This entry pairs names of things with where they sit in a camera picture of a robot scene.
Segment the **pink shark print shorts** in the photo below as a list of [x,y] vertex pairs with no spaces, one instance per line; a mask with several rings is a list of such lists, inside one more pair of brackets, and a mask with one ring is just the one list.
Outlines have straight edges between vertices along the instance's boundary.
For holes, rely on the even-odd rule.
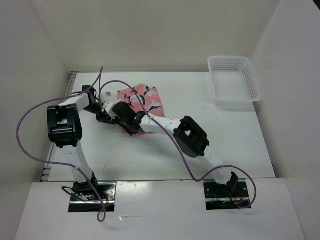
[[130,88],[120,90],[117,93],[120,108],[125,110],[130,108],[131,110],[129,113],[135,112],[135,114],[131,114],[131,118],[133,118],[136,113],[144,111],[138,99],[140,99],[143,107],[149,114],[158,117],[165,116],[160,95],[155,87],[149,87],[141,83],[133,87],[133,89],[139,98],[137,98],[135,93]]

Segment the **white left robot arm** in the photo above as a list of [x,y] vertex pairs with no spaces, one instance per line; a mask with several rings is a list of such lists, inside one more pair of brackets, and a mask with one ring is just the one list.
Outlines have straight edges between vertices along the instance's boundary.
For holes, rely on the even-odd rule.
[[48,138],[61,149],[67,163],[75,166],[72,168],[75,197],[79,199],[83,195],[89,200],[97,200],[100,187],[81,146],[83,129],[79,113],[94,114],[100,123],[110,124],[112,119],[102,111],[95,88],[84,85],[82,91],[84,94],[75,92],[65,102],[47,108]]

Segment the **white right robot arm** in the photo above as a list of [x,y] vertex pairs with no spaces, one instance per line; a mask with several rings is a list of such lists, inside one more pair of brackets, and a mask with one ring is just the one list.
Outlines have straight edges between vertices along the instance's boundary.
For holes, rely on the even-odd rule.
[[129,135],[139,133],[158,133],[169,136],[182,156],[198,159],[208,168],[225,197],[237,191],[238,176],[223,167],[220,160],[210,147],[207,133],[190,117],[182,119],[156,116],[145,110],[135,112],[126,102],[118,102],[110,107],[103,106],[112,121],[124,128]]

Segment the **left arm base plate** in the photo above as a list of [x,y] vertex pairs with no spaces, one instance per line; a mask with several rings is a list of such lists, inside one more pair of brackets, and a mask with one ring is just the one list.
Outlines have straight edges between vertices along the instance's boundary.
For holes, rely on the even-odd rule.
[[[115,211],[116,188],[115,182],[99,182],[96,188],[106,206],[106,212]],[[75,187],[62,186],[61,189],[70,196],[69,213],[102,212],[101,201],[94,191],[90,190],[89,194],[83,194],[76,193]]]

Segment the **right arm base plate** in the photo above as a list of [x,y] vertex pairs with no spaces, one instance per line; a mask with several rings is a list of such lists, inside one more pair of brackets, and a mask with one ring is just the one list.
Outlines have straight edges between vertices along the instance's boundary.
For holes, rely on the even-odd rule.
[[240,209],[239,207],[246,207],[251,203],[244,180],[237,183],[234,192],[214,181],[205,181],[203,188],[207,211]]

